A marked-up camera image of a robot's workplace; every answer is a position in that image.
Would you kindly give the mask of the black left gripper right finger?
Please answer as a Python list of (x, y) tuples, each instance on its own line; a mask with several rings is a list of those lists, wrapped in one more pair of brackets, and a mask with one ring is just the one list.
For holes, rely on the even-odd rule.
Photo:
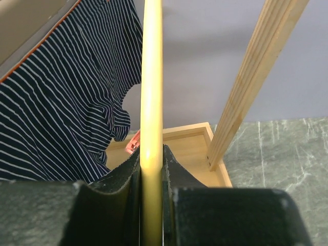
[(279, 189), (208, 188), (163, 147), (164, 245), (311, 245), (297, 205)]

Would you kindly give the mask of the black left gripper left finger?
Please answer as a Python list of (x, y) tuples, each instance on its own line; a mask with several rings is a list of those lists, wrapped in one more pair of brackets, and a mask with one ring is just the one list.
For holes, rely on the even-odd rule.
[(1, 182), (1, 245), (139, 245), (139, 153), (100, 180)]

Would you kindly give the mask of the pink clothes peg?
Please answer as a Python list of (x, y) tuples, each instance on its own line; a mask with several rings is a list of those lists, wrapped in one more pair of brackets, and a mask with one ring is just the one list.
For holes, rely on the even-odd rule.
[(125, 151), (129, 154), (133, 152), (140, 146), (140, 131), (138, 130), (135, 135), (130, 139), (125, 147)]

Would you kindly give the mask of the yellow wavy clip hanger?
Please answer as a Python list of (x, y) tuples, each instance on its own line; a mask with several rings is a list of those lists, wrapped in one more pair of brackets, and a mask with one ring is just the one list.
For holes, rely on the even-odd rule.
[(142, 245), (162, 244), (162, 2), (145, 1), (140, 107)]

